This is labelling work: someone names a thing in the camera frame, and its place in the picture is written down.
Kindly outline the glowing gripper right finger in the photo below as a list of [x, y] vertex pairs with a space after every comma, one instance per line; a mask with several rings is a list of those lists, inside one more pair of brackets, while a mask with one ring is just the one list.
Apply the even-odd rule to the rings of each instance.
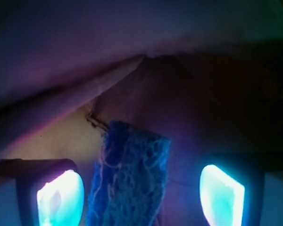
[[283, 226], [283, 154], [213, 154], [199, 193], [210, 226]]

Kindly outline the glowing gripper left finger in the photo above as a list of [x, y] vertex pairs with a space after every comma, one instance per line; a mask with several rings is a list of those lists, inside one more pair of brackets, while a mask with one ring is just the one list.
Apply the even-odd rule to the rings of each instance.
[[84, 185], [69, 159], [0, 161], [0, 226], [77, 226]]

